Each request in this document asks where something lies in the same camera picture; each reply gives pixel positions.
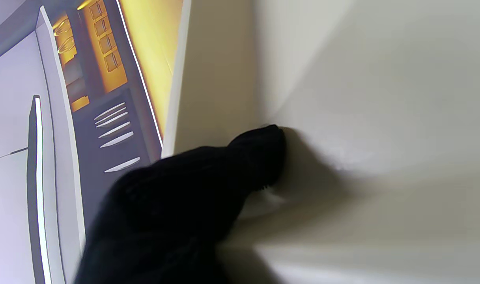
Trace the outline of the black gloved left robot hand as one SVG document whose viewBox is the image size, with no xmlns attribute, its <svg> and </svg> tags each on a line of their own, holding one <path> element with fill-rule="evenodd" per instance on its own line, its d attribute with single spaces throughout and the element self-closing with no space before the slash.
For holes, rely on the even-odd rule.
<svg viewBox="0 0 480 284">
<path fill-rule="evenodd" d="M 106 194 L 76 284 L 227 284 L 216 247 L 247 198 L 276 183 L 286 157 L 277 125 L 130 171 Z"/>
</svg>

